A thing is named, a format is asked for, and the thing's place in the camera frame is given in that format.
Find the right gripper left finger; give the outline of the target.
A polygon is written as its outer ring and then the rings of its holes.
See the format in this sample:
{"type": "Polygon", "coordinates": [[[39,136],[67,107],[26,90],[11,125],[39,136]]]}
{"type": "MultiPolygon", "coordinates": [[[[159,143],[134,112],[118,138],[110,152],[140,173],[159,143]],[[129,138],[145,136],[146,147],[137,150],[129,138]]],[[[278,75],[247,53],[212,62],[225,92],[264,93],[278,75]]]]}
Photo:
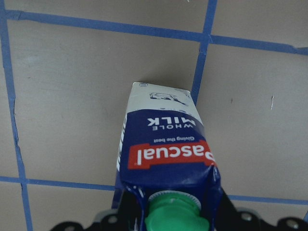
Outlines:
{"type": "Polygon", "coordinates": [[[65,221],[51,228],[52,231],[139,231],[141,209],[135,195],[122,193],[118,208],[99,212],[93,223],[84,228],[80,223],[65,221]]]}

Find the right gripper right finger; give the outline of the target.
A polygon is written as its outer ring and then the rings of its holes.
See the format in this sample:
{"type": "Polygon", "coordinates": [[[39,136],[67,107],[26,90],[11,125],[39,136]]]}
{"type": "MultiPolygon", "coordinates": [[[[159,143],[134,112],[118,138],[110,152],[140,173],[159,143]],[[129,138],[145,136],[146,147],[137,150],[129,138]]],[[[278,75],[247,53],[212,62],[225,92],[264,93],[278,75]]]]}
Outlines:
{"type": "Polygon", "coordinates": [[[222,188],[212,190],[215,199],[213,231],[306,231],[308,223],[297,217],[283,217],[269,224],[255,212],[237,209],[222,188]]]}

